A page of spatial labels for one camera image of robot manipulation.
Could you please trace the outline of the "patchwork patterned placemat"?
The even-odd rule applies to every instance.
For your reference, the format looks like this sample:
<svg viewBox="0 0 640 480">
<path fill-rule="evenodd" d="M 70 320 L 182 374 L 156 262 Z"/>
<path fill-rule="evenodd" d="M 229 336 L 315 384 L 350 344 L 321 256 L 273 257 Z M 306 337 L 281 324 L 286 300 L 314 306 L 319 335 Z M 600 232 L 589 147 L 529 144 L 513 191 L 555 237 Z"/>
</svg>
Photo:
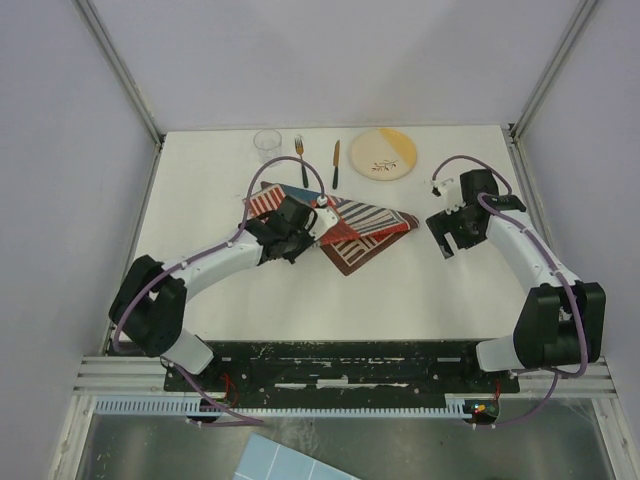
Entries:
<svg viewBox="0 0 640 480">
<path fill-rule="evenodd" d="M 311 206 L 317 192 L 286 184 L 263 181 L 249 200 L 251 217 L 276 209 L 286 196 Z M 382 253 L 410 231 L 419 227 L 418 219 L 406 212 L 383 208 L 331 195 L 329 205 L 339 222 L 316 244 L 345 276 L 349 276 Z"/>
</svg>

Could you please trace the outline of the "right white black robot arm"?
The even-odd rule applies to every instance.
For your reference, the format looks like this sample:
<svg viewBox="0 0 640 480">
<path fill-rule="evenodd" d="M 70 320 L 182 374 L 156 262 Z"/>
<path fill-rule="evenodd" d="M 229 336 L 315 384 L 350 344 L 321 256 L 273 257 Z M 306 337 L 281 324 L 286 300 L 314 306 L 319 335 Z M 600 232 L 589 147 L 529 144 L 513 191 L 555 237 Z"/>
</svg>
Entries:
<svg viewBox="0 0 640 480">
<path fill-rule="evenodd" d="M 497 371 L 545 369 L 576 377 L 601 355 L 604 289 L 560 262 L 519 197 L 499 192 L 500 180 L 489 169 L 475 169 L 431 182 L 444 208 L 426 224 L 443 256 L 487 241 L 526 293 L 513 333 L 478 343 L 477 356 L 460 364 L 460 382 L 472 391 L 486 388 Z"/>
</svg>

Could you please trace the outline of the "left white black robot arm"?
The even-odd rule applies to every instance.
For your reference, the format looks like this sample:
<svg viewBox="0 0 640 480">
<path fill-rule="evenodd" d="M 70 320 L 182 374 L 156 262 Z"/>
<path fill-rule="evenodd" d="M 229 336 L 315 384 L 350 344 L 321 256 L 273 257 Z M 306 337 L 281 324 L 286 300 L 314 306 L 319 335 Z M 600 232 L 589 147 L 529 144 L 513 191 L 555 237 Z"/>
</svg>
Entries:
<svg viewBox="0 0 640 480">
<path fill-rule="evenodd" d="M 245 212 L 238 230 L 217 245 L 164 262 L 137 258 L 108 312 L 116 326 L 113 348 L 125 334 L 147 357 L 161 357 L 186 371 L 198 389 L 212 389 L 221 366 L 212 348 L 184 326 L 187 303 L 242 270 L 277 259 L 293 263 L 338 222 L 325 197 L 312 207 L 286 196 L 274 210 Z"/>
</svg>

